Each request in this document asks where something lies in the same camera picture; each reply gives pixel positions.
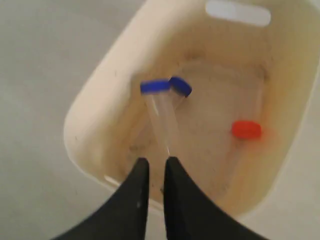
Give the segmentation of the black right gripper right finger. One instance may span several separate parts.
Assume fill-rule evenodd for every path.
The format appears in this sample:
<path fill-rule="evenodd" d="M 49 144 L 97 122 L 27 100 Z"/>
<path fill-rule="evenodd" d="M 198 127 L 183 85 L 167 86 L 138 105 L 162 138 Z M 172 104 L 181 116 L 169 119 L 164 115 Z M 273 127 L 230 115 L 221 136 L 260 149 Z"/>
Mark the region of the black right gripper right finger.
<path fill-rule="evenodd" d="M 214 204 L 190 178 L 176 157 L 164 171 L 164 218 L 169 240 L 258 240 L 260 235 L 241 225 Z"/>

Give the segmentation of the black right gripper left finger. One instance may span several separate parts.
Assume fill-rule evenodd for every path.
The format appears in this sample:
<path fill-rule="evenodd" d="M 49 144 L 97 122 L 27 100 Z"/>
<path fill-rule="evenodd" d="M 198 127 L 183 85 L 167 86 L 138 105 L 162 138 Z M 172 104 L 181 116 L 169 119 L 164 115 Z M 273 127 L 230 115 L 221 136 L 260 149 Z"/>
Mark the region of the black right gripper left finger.
<path fill-rule="evenodd" d="M 149 163 L 138 158 L 125 181 L 97 211 L 55 239 L 144 240 L 149 184 Z"/>

